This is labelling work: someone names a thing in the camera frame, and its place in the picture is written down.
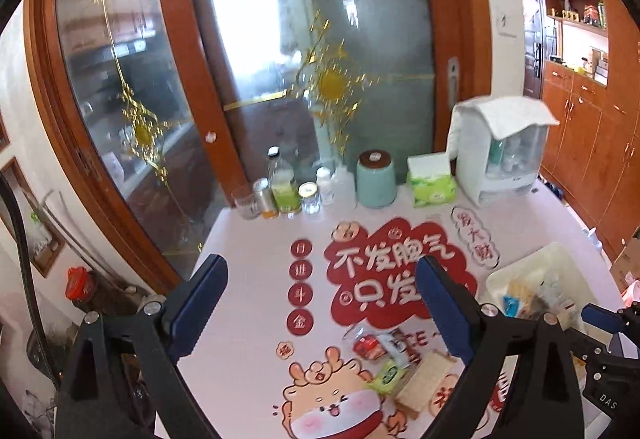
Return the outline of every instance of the cable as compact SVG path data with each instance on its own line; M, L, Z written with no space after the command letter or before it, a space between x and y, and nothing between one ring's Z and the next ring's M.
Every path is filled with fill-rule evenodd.
M15 199L14 192L11 190L11 187L7 183L3 174L0 174L0 198L4 201L6 209L9 212L9 216L11 217L11 223L14 227L15 243L18 247L18 261L20 262L20 273L22 275L22 286L24 288L24 295L27 298L29 316L31 317L31 324L33 325L36 340L40 348L40 354L42 354L42 357L44 358L44 364L47 369L47 373L49 374L49 379L56 388L56 391L59 391L60 376L56 373L56 369L54 368L51 350L47 343L47 337L44 334L44 328L42 327L42 318L40 318L40 311L38 310L35 288L33 287L31 260L29 258L29 248L27 245L27 234L24 229L24 222L22 222L22 215L20 214L18 201Z

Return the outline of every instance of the glass door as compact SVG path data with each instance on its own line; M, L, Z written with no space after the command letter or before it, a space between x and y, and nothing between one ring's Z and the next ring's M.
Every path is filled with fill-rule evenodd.
M95 153L125 209L190 278L226 206L194 126L159 0L56 0L62 58Z
M273 145L301 181L331 160L353 170L360 153L379 148L403 183L406 158L433 151L428 0L194 3L250 180L265 175Z

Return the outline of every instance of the green tissue pack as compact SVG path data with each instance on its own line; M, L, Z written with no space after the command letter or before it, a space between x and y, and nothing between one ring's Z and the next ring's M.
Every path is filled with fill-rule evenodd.
M414 207L446 204L456 198L456 181L451 176L446 152L407 159L407 183L414 190Z

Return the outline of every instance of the brown lid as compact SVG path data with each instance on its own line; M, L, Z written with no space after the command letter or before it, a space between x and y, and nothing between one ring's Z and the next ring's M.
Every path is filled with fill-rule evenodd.
M367 150L358 161L364 168L386 168L391 164L391 154L384 150Z

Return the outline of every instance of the white towel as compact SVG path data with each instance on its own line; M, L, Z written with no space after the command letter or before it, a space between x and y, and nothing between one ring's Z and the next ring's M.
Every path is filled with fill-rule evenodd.
M475 109L486 121L494 140L503 140L532 125L556 126L560 122L542 100L527 96L478 96L453 107L447 138L447 154L453 160L458 156L458 141L462 131L465 109Z

